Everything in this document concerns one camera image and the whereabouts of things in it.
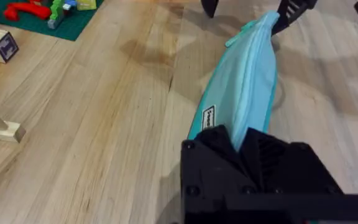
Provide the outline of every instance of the wooden floor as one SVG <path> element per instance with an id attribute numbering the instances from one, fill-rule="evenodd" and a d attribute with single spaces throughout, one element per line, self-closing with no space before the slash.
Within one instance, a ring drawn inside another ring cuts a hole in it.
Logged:
<path id="1" fill-rule="evenodd" d="M 76 42 L 11 27 L 0 115 L 27 129 L 0 142 L 0 223 L 156 223 L 180 219 L 180 143 L 241 26 L 278 0 L 105 0 Z M 305 141 L 358 193 L 355 0 L 320 0 L 273 40 L 279 80 L 270 133 Z"/>

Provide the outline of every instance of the blue cloth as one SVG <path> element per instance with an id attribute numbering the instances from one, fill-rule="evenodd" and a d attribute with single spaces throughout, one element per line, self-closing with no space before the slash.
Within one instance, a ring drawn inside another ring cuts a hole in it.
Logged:
<path id="1" fill-rule="evenodd" d="M 279 17 L 269 11 L 226 42 L 227 50 L 198 106 L 189 139 L 224 124 L 238 151 L 248 127 L 266 132 L 277 80 L 271 36 Z"/>

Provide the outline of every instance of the white label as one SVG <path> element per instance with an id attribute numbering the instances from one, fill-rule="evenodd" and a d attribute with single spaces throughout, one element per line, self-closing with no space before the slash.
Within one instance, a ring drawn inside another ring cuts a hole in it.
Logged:
<path id="1" fill-rule="evenodd" d="M 215 127 L 215 105 L 203 111 L 203 125 L 201 130 Z"/>

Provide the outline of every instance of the green mat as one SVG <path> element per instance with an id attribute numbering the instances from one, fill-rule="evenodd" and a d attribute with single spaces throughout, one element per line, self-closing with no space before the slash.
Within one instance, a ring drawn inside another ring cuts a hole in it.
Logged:
<path id="1" fill-rule="evenodd" d="M 37 16 L 19 12 L 19 21 L 9 21 L 4 17 L 6 6 L 11 2 L 26 2 L 20 0 L 0 0 L 0 24 L 5 24 L 13 27 L 18 27 L 41 34 L 52 35 L 67 40 L 76 40 L 81 34 L 82 30 L 86 27 L 87 23 L 91 20 L 96 10 L 77 11 L 74 9 L 67 15 L 57 29 L 49 29 L 47 25 L 48 20 L 41 20 Z M 103 0 L 96 0 L 97 6 L 101 5 Z"/>

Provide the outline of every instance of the folded cloth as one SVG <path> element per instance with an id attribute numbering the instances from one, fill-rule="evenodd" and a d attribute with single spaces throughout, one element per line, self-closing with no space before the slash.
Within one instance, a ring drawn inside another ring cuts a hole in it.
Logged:
<path id="1" fill-rule="evenodd" d="M 223 124 L 239 150 L 248 127 L 266 132 L 277 81 L 272 28 L 280 15 L 269 11 L 226 42 L 198 106 L 188 139 Z"/>

